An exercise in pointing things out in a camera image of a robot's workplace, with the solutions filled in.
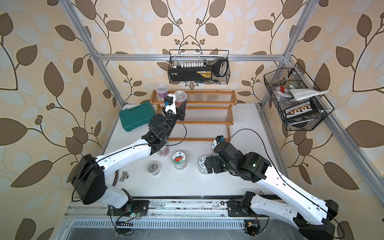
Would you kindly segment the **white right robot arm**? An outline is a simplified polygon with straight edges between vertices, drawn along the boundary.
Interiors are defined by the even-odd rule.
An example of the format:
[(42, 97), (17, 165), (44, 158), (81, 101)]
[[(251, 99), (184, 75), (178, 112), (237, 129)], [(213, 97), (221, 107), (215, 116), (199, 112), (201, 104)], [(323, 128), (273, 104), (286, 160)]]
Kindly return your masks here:
[(322, 200), (306, 192), (263, 156), (249, 152), (243, 154), (230, 142), (214, 140), (213, 157), (205, 160), (209, 174), (228, 172), (232, 176), (256, 183), (277, 195), (282, 203), (246, 192), (241, 205), (247, 211), (272, 217), (297, 228), (308, 240), (333, 240), (336, 227), (332, 220), (339, 206), (333, 200)]

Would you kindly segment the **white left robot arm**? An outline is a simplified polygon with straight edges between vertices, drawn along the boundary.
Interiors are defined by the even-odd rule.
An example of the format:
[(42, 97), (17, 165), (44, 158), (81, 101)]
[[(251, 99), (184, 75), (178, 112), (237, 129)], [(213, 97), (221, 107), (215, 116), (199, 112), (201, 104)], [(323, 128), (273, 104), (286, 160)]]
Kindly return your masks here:
[(175, 110), (163, 107), (163, 114), (152, 117), (149, 131), (133, 144), (112, 153), (93, 157), (88, 154), (81, 158), (75, 173), (69, 177), (74, 193), (84, 205), (104, 203), (118, 210), (125, 209), (133, 202), (125, 189), (116, 189), (106, 183), (106, 178), (126, 165), (157, 153), (168, 145), (168, 139), (178, 121), (186, 115), (186, 102)]

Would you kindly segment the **red label seed cup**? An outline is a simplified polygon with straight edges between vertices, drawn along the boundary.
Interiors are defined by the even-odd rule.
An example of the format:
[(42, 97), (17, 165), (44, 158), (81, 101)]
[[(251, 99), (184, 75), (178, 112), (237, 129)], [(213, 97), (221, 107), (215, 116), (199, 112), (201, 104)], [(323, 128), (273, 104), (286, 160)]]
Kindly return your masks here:
[(179, 108), (187, 100), (187, 94), (184, 91), (176, 91), (174, 94), (176, 107)]

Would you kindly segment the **purple label seed cup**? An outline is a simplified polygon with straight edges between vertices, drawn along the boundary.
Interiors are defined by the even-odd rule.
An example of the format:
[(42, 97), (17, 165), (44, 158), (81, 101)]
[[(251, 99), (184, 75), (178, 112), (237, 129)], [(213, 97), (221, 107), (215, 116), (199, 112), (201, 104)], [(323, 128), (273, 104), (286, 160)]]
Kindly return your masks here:
[(157, 85), (156, 93), (161, 98), (164, 99), (169, 94), (167, 85)]

